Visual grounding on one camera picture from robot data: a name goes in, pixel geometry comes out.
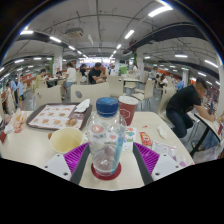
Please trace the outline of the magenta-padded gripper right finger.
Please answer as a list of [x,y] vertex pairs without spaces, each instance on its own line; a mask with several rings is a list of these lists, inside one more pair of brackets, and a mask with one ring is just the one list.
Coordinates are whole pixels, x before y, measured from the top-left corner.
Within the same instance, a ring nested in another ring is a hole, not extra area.
[[145,185],[182,169],[168,154],[158,154],[136,142],[133,143],[133,154]]

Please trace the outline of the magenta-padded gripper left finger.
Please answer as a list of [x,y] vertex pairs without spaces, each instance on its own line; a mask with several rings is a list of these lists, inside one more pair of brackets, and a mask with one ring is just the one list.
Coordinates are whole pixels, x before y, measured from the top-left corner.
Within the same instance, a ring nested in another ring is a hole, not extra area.
[[74,184],[79,184],[89,154],[88,144],[82,144],[68,153],[54,155],[43,166],[43,170]]

